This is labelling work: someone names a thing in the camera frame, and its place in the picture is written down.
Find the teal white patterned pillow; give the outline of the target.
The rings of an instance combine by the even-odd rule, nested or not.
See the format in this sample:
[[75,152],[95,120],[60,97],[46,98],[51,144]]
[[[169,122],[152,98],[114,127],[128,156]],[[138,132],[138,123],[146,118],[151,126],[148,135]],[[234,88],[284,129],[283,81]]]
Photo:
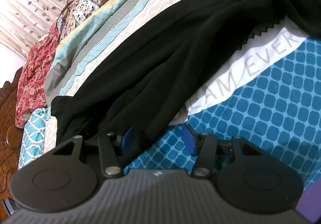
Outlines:
[[37,108],[24,125],[18,170],[33,162],[44,153],[48,108]]

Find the patterned teal beige bedsheet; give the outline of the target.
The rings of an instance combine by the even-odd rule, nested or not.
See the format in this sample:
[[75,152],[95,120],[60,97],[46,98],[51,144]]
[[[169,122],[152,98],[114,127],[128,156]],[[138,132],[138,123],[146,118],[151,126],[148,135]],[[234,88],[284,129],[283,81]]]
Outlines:
[[[93,70],[134,31],[181,0],[122,0],[73,54],[58,51],[45,84],[47,102],[73,96]],[[320,179],[320,41],[284,18],[254,30],[245,44],[192,96],[167,133],[131,169],[184,168],[192,157],[182,124],[227,139],[240,135],[296,169],[311,186]]]

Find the red floral quilt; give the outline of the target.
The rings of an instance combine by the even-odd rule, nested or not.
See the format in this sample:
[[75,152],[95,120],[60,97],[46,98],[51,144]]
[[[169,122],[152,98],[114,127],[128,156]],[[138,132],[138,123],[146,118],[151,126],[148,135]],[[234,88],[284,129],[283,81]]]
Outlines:
[[15,125],[23,128],[37,108],[47,105],[44,84],[59,43],[108,0],[68,0],[48,35],[29,51],[17,85]]

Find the black pants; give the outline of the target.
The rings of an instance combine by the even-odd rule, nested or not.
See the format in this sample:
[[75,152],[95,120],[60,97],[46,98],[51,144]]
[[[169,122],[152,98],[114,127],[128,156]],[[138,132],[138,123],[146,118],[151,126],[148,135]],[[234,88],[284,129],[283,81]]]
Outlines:
[[141,153],[250,33],[288,17],[320,37],[320,0],[182,0],[121,43],[74,96],[52,101],[57,143],[131,130]]

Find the carved wooden headboard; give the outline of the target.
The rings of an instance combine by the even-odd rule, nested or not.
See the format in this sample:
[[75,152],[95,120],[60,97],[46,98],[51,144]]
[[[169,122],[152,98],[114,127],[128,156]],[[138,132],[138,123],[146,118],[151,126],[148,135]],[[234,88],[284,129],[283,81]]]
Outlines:
[[1,200],[11,197],[10,180],[18,168],[23,130],[15,126],[17,86],[22,68],[12,82],[6,81],[1,88],[0,142],[1,142]]

